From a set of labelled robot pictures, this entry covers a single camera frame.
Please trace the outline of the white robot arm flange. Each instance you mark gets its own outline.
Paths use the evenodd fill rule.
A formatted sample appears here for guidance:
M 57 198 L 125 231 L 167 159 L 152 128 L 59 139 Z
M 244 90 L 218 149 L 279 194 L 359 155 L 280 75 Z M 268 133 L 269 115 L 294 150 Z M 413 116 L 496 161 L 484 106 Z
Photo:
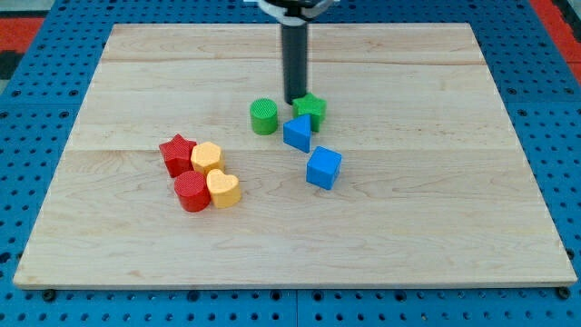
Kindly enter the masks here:
M 305 25 L 328 11 L 336 0 L 256 0 L 264 14 L 286 26 Z

